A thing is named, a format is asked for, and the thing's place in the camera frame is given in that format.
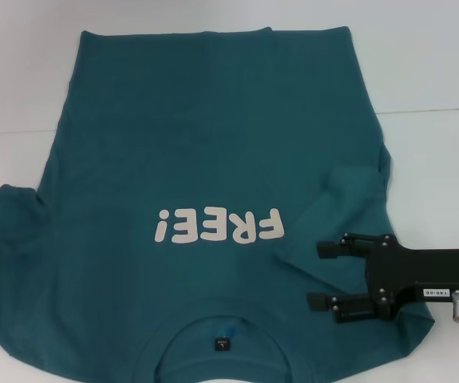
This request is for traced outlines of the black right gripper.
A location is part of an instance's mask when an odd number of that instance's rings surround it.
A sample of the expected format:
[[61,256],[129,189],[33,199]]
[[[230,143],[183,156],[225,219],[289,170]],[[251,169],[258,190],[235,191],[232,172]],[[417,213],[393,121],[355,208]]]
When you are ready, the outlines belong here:
[[317,244],[321,259],[366,259],[369,294],[309,292],[311,311],[332,312],[341,324],[380,318],[391,321],[414,302],[447,302],[459,321],[459,249],[413,250],[396,237],[345,233],[339,241]]

